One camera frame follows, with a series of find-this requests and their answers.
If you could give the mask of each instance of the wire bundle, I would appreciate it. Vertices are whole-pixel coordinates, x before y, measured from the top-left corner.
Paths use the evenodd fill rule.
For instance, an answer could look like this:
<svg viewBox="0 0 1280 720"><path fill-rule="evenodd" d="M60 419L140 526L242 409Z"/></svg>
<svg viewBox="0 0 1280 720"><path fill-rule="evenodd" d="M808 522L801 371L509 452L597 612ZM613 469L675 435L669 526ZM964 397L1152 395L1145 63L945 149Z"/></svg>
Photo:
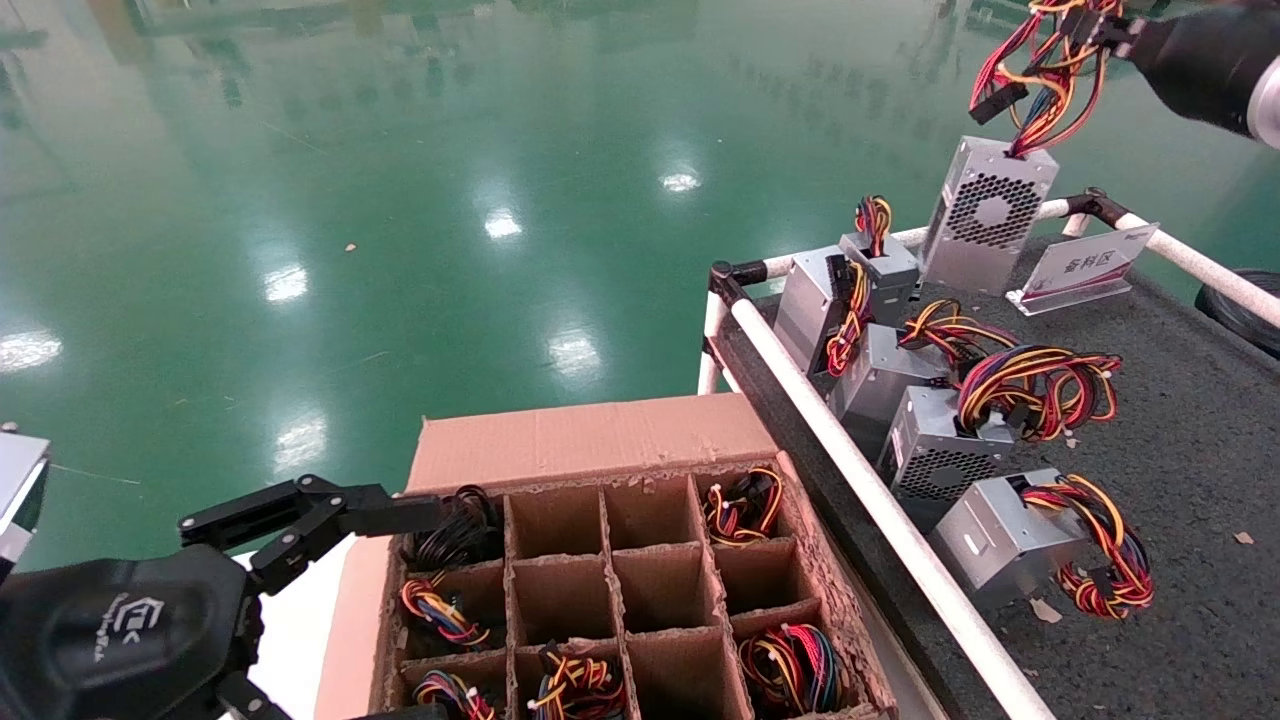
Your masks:
<svg viewBox="0 0 1280 720"><path fill-rule="evenodd" d="M1147 550L1133 528L1125 525L1115 502L1080 475L1066 475L1059 480L1057 484L1023 489L1023 500L1052 511L1074 511L1111 561L1103 573L1088 577L1078 574L1075 566L1068 562L1057 571L1059 584L1082 612L1098 618L1123 620L1133 609L1151 607L1156 588Z"/></svg>
<svg viewBox="0 0 1280 720"><path fill-rule="evenodd" d="M1111 374L1123 361L1116 355L1076 354L1061 347L1020 345L996 352L974 365L960 383L956 423L977 433L992 409L1014 423L1027 409L1023 439L1048 441L1070 434L1089 420L1107 421L1116 414Z"/></svg>
<svg viewBox="0 0 1280 720"><path fill-rule="evenodd" d="M776 717L835 711L845 680L831 641L813 625L782 625L737 646L751 696Z"/></svg>
<svg viewBox="0 0 1280 720"><path fill-rule="evenodd" d="M416 570L436 573L439 583L444 570L500 556L500 538L502 521L489 496L463 486L445 501L440 525L413 536L407 560Z"/></svg>
<svg viewBox="0 0 1280 720"><path fill-rule="evenodd" d="M836 334L827 341L827 372L833 378L838 378L849 369L849 357L858 347L863 331L872 322L870 299L872 282L867 274L867 268L860 263L850 263L849 269L854 273L854 290L849 299L849 313L840 324Z"/></svg>
<svg viewBox="0 0 1280 720"><path fill-rule="evenodd" d="M548 646L539 655L548 673L529 701L534 720L616 720L626 708L622 675L607 660L575 657Z"/></svg>
<svg viewBox="0 0 1280 720"><path fill-rule="evenodd" d="M467 621L457 607L457 598L445 602L433 582L415 579L404 583L401 601L410 612L430 623L449 643L472 652L488 650L485 641L489 639L489 630Z"/></svg>
<svg viewBox="0 0 1280 720"><path fill-rule="evenodd" d="M728 492L719 483L708 488L703 516L712 542L744 546L773 537L781 507L782 478L768 468L751 468Z"/></svg>
<svg viewBox="0 0 1280 720"><path fill-rule="evenodd" d="M413 700L419 705L438 703L452 707L461 714L461 720L494 720L497 717L493 707L480 696L479 689L467 685L462 678L442 670L431 670L422 678L422 682L413 691Z"/></svg>
<svg viewBox="0 0 1280 720"><path fill-rule="evenodd" d="M897 343L909 350L936 345L947 355L952 368L965 360L988 356L988 346L1000 350L1018 345L1014 336L966 318L960 314L961 310L960 301L951 297L928 304L906 320L906 334Z"/></svg>
<svg viewBox="0 0 1280 720"><path fill-rule="evenodd" d="M1030 15L982 65L969 99L970 113L983 123L991 114L979 117L980 105L992 105L995 111L1009 108L1018 128L1009 151L1012 158L1023 158L1034 150L1052 147L1074 135L1088 122L1098 97L1102 96L1110 51L1092 42L1076 42L1064 33L1061 28L1066 13L1082 8L1105 15L1124 14L1123 0L1041 0L1028 4L1028 8ZM1041 42L1039 27L1046 18L1051 28L1048 37ZM1030 63L1021 73L1014 73L1006 67L1006 61L1023 46L1032 47ZM1094 69L1088 100L1074 120L1055 132L1070 113L1079 78L1084 74L1084 65L1089 60L1093 61ZM1019 118L1015 102L1027 95L1027 86L1037 86L1039 92L1027 115Z"/></svg>
<svg viewBox="0 0 1280 720"><path fill-rule="evenodd" d="M893 224L893 209L888 206L888 200L883 195L868 195L854 210L854 227L864 232L872 241L868 255L881 258L884 255L884 236L888 234L890 225Z"/></svg>

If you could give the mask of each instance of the cardboard flap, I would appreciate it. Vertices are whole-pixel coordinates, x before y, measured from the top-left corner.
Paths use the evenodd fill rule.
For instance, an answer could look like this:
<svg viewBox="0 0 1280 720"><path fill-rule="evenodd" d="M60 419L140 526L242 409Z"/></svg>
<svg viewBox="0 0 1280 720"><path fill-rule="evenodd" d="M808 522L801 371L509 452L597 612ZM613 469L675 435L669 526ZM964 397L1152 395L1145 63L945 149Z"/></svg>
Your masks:
<svg viewBox="0 0 1280 720"><path fill-rule="evenodd" d="M424 420L406 492L689 468L774 452L737 393Z"/></svg>

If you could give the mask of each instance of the power supply unit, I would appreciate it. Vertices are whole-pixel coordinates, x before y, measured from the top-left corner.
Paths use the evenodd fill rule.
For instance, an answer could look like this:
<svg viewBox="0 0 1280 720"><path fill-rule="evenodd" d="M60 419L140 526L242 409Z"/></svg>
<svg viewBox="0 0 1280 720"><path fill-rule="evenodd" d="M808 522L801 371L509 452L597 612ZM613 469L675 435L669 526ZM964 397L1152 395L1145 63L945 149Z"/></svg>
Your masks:
<svg viewBox="0 0 1280 720"><path fill-rule="evenodd" d="M909 387L881 451L879 465L899 505L928 533L969 486L996 474L996 460L1014 447L998 414L975 436L956 428L954 389Z"/></svg>
<svg viewBox="0 0 1280 720"><path fill-rule="evenodd" d="M805 373L827 372L827 340L849 313L851 292L849 260L840 247L832 245L794 256L773 332Z"/></svg>
<svg viewBox="0 0 1280 720"><path fill-rule="evenodd" d="M851 261L867 268L870 277L872 318L884 325L897 324L906 301L920 282L920 266L915 255L892 234L884 236L884 246L878 258L869 255L872 238L864 232L840 237L840 249Z"/></svg>
<svg viewBox="0 0 1280 720"><path fill-rule="evenodd" d="M827 400L854 443L874 457L888 436L890 424L911 386L946 378L946 355L933 345L919 350L899 347L899 331L870 324L863 332L858 355L836 382Z"/></svg>
<svg viewBox="0 0 1280 720"><path fill-rule="evenodd" d="M929 533L929 544L974 605L998 607L1032 594L1091 547L1074 512L1046 512L1019 497L1055 483L1053 468L974 483Z"/></svg>
<svg viewBox="0 0 1280 720"><path fill-rule="evenodd" d="M1004 295L1059 169L1044 150L1007 151L1007 142L960 140L920 246L924 282Z"/></svg>

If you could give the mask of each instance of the ventilation holes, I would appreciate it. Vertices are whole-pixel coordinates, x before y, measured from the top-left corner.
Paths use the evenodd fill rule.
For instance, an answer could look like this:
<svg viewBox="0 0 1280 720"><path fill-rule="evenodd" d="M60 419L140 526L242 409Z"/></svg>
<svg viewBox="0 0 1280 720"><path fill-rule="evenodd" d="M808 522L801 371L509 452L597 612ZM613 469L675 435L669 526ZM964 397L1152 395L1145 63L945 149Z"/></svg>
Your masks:
<svg viewBox="0 0 1280 720"><path fill-rule="evenodd" d="M959 470L964 482L955 487L938 487L933 483L933 471L942 468ZM964 491L969 489L969 486L995 475L996 466L986 455L931 447L908 460L906 468L901 473L902 479L897 482L896 492L902 497L955 502L960 500Z"/></svg>
<svg viewBox="0 0 1280 720"><path fill-rule="evenodd" d="M1009 215L1002 223L987 225L978 220L977 213L978 205L991 197L1004 199L1009 204ZM1036 181L979 173L977 178L960 186L947 227L960 242L1004 250L1025 237L1042 200L1036 190Z"/></svg>

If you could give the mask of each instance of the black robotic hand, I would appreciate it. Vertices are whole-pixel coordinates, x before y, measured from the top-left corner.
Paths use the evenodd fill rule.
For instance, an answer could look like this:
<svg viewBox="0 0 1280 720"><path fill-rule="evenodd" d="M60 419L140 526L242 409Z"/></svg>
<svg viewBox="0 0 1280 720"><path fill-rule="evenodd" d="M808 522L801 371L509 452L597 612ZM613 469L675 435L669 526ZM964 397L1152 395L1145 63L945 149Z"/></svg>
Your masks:
<svg viewBox="0 0 1280 720"><path fill-rule="evenodd" d="M347 534L435 527L434 498L305 475L179 524L183 550L10 575L0 585L0 720L288 720L246 676L275 594ZM246 570L224 551L279 534ZM406 708L369 720L435 717Z"/></svg>

